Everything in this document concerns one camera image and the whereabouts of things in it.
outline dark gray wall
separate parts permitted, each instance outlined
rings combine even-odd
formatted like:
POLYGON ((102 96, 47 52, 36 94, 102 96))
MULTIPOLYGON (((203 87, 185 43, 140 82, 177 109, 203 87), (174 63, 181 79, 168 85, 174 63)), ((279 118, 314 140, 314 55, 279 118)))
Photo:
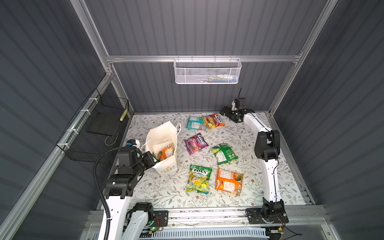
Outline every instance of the dark gray wall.
MULTIPOLYGON (((0 1, 0 222, 104 75, 69 1, 0 1)), ((75 239, 97 204, 91 167, 64 159, 15 239, 75 239)))
POLYGON ((86 0, 110 55, 292 55, 324 0, 86 0))
POLYGON ((115 63, 135 112, 220 111, 240 88, 247 106, 268 110, 292 63, 243 63, 238 84, 176 84, 173 63, 115 63))
POLYGON ((384 2, 339 1, 275 114, 343 239, 384 228, 384 2))

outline corrugated black hose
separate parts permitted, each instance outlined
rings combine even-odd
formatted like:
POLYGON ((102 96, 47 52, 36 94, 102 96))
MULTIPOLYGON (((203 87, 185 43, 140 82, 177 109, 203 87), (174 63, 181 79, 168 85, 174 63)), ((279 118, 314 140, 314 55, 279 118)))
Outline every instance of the corrugated black hose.
POLYGON ((96 160, 95 164, 93 165, 93 180, 95 181, 97 191, 99 192, 100 200, 101 200, 101 203, 103 204, 105 215, 107 216, 107 222, 106 222, 107 224, 105 226, 104 240, 108 240, 109 228, 111 227, 111 218, 110 218, 111 212, 109 211, 109 207, 108 207, 107 201, 105 200, 105 197, 103 195, 103 191, 100 188, 99 181, 98 181, 97 175, 96 175, 96 167, 97 167, 97 164, 102 159, 102 157, 104 157, 105 155, 107 155, 110 152, 113 152, 113 151, 116 151, 119 149, 122 149, 122 147, 116 147, 116 148, 112 148, 109 151, 106 151, 105 153, 100 155, 100 157, 96 160))

